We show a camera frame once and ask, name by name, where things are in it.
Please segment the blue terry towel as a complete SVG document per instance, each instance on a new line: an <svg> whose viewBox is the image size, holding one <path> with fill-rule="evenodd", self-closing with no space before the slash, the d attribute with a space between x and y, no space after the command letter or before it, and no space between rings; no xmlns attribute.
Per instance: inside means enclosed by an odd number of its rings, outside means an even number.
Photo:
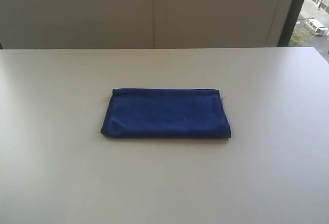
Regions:
<svg viewBox="0 0 329 224"><path fill-rule="evenodd" d="M119 139L229 139L216 89L113 89L101 134Z"/></svg>

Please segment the white vehicle outside window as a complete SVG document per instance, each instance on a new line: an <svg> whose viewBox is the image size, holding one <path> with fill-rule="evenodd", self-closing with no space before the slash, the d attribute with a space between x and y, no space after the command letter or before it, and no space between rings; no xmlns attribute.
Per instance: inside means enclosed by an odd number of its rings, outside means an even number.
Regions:
<svg viewBox="0 0 329 224"><path fill-rule="evenodd" d="M309 18L305 22L305 27L312 33L314 36L324 36L326 37L328 33L328 28L326 28L322 23L320 23L315 18Z"/></svg>

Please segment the dark window frame post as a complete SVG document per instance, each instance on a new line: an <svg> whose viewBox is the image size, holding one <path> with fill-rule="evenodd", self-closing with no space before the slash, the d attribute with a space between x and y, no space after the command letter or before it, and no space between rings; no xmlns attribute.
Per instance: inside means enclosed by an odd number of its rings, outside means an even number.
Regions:
<svg viewBox="0 0 329 224"><path fill-rule="evenodd" d="M292 36L296 21L299 17L304 0L292 0L281 31L277 47L287 47Z"/></svg>

